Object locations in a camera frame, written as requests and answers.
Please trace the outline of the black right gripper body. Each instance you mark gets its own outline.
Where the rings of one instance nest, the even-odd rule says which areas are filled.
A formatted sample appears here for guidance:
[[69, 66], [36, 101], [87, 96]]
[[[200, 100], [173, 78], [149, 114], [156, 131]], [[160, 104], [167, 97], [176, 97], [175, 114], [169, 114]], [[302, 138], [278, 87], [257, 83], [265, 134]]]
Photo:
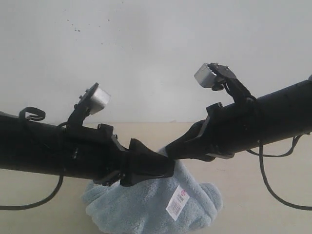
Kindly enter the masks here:
[[230, 159], [258, 146], [258, 108], [254, 102], [216, 103], [206, 108], [201, 128], [202, 160]]

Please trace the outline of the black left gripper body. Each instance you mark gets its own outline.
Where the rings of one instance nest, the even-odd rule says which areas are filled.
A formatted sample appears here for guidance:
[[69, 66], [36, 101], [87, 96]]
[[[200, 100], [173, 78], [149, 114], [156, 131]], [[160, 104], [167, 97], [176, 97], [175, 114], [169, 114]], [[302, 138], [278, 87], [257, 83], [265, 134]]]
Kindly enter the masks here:
[[125, 153], [114, 127], [66, 125], [63, 129], [62, 164], [66, 177], [90, 179], [110, 186], [125, 176]]

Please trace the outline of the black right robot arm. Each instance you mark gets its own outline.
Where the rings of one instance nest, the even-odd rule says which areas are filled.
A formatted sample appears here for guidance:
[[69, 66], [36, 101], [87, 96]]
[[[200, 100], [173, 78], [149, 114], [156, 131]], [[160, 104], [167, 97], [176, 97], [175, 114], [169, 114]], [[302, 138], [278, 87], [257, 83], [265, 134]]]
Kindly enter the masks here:
[[244, 104], [206, 108], [207, 117], [165, 147], [171, 159], [230, 159], [236, 153], [312, 131], [312, 81], [304, 80]]

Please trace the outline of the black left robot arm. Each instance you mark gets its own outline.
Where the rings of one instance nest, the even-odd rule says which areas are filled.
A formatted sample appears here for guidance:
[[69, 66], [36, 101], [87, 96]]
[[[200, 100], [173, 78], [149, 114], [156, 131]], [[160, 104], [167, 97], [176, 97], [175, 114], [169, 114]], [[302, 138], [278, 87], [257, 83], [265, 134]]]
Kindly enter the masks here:
[[0, 166], [130, 187], [173, 176], [175, 162], [133, 138], [123, 147], [111, 125], [65, 127], [0, 115]]

